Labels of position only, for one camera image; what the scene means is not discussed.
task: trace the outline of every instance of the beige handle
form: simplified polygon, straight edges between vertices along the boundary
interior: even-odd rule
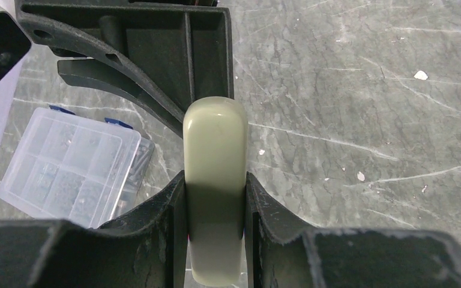
[[[235,100],[203,98],[184,117],[191,271],[206,286],[240,276],[247,138],[246,113]]]

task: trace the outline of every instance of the white paint chip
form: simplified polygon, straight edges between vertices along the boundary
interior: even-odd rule
[[[365,175],[361,173],[361,171],[358,171],[356,177],[358,177],[358,180],[360,180],[361,182],[365,181]]]
[[[418,71],[416,72],[416,74],[414,74],[414,77],[416,79],[420,79],[420,80],[427,80],[429,78],[429,76],[427,75],[427,73],[423,72],[423,71]]]

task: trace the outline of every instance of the marble floor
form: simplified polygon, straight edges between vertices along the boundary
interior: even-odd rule
[[[249,171],[273,197],[317,226],[434,229],[461,243],[461,0],[219,6],[232,16]],[[173,132],[117,96],[67,86],[56,57],[34,46],[1,144],[0,180],[32,112],[47,104],[121,119],[156,144],[137,203],[183,167]],[[0,200],[0,218],[26,215]],[[189,269],[186,286],[198,287]],[[246,287],[241,278],[234,287]]]

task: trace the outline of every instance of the transparent plastic container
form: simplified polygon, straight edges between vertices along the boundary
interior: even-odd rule
[[[139,159],[150,159],[153,149],[132,129],[37,108],[1,182],[0,198],[34,218],[66,218],[96,228],[133,207],[149,164]]]

